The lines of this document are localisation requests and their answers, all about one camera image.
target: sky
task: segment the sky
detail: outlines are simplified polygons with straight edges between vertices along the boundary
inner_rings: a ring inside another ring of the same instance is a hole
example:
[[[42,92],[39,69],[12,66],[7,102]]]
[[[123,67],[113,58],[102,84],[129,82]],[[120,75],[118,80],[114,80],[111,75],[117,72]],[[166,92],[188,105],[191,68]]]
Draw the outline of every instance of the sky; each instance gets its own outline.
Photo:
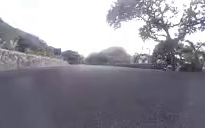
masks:
[[[139,22],[123,23],[117,30],[106,23],[107,11],[113,2],[0,0],[0,17],[13,27],[40,37],[48,45],[62,48],[62,51],[74,50],[87,56],[111,46],[120,46],[129,54],[152,52],[156,43],[140,39]],[[205,41],[205,33],[196,33],[187,38]]]

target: stone wall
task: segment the stone wall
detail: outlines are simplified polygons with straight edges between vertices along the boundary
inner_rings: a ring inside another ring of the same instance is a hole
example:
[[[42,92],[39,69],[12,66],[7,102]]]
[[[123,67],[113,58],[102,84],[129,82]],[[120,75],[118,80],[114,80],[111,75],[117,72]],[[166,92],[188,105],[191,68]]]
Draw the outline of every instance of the stone wall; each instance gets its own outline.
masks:
[[[32,67],[68,65],[61,59],[41,57],[15,51],[0,49],[0,71]]]

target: hill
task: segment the hill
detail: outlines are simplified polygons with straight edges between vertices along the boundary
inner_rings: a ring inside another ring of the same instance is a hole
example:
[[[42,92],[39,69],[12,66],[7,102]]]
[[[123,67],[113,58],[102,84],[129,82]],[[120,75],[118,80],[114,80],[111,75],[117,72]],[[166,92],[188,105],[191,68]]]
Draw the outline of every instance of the hill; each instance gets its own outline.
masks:
[[[0,18],[0,38],[6,42],[9,42],[17,37],[22,37],[31,50],[43,50],[47,52],[54,52],[54,50],[56,50],[56,48],[48,46],[46,42],[41,40],[39,37],[14,28]]]

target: gray asphalt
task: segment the gray asphalt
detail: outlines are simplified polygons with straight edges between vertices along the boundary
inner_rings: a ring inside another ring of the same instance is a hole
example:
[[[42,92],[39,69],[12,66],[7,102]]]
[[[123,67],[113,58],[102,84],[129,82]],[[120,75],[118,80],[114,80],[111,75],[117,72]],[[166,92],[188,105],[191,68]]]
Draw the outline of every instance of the gray asphalt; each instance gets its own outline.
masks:
[[[0,128],[205,128],[205,74],[102,66],[0,72]]]

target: hillside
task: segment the hillside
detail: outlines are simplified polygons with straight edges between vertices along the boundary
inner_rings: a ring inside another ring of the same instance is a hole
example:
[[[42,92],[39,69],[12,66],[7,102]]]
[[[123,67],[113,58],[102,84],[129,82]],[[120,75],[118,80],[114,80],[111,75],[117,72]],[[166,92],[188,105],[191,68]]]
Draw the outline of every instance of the hillside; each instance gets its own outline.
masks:
[[[14,28],[0,18],[0,37],[3,40],[9,42],[10,40],[13,40],[18,36],[24,38],[25,41],[28,42],[28,44],[34,49],[54,49],[53,47],[49,47],[43,40],[39,39],[37,36]]]

